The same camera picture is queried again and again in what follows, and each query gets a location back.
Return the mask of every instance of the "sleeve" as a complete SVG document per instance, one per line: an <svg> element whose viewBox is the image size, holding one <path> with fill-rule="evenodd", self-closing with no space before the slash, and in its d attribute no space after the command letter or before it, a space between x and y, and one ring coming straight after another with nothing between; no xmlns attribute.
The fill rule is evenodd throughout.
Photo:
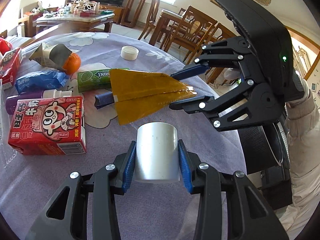
<svg viewBox="0 0 320 240"><path fill-rule="evenodd" d="M290 239L295 238L313 214L316 205L308 204L318 203L316 198L320 197L319 111L310 95L311 91L298 105L286 104L292 205L280 222L289 237L292 235Z"/></svg>

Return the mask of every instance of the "purple bottle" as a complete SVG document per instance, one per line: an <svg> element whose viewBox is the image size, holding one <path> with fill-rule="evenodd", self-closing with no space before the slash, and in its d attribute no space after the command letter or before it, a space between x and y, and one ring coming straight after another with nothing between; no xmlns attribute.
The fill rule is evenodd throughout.
<svg viewBox="0 0 320 240"><path fill-rule="evenodd" d="M71 97L72 91L57 91L56 89L51 90L40 90L33 93L22 93L21 95L8 97L5 101L5 109L7 113L12 115L17 106L17 102L20 99L37 99L37 98L63 98Z"/></svg>

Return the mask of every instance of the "tv stand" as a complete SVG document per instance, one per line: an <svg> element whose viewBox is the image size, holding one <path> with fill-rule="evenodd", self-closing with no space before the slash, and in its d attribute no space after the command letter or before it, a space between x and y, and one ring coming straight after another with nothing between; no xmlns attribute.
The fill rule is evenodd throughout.
<svg viewBox="0 0 320 240"><path fill-rule="evenodd" d="M124 7L112 5L112 4L108 4L108 3L101 3L100 5L102 6L103 10L112 10L113 13L115 14L115 16L113 18L113 22L115 24L120 24L120 21L122 19L122 15L124 12Z"/></svg>

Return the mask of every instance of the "red milk carton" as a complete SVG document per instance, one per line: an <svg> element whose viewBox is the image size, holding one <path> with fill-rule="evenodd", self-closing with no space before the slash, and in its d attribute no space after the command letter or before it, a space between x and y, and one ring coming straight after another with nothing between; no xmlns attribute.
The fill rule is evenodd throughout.
<svg viewBox="0 0 320 240"><path fill-rule="evenodd" d="M8 143L25 155L85 153L82 97L19 100Z"/></svg>
<svg viewBox="0 0 320 240"><path fill-rule="evenodd" d="M14 86L21 60L21 48L10 50L4 54L0 61L0 78L3 89Z"/></svg>

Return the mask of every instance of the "juice box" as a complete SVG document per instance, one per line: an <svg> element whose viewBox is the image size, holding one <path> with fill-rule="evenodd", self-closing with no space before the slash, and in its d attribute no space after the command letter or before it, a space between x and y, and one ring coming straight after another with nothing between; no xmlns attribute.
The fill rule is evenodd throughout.
<svg viewBox="0 0 320 240"><path fill-rule="evenodd" d="M18 100L8 143L24 155L85 153L82 97Z"/></svg>
<svg viewBox="0 0 320 240"><path fill-rule="evenodd" d="M21 48L10 50L4 54L0 61L0 78L3 89L11 88L14 85L21 60Z"/></svg>
<svg viewBox="0 0 320 240"><path fill-rule="evenodd" d="M78 72L78 90L79 93L90 90L110 89L110 69L90 70Z"/></svg>

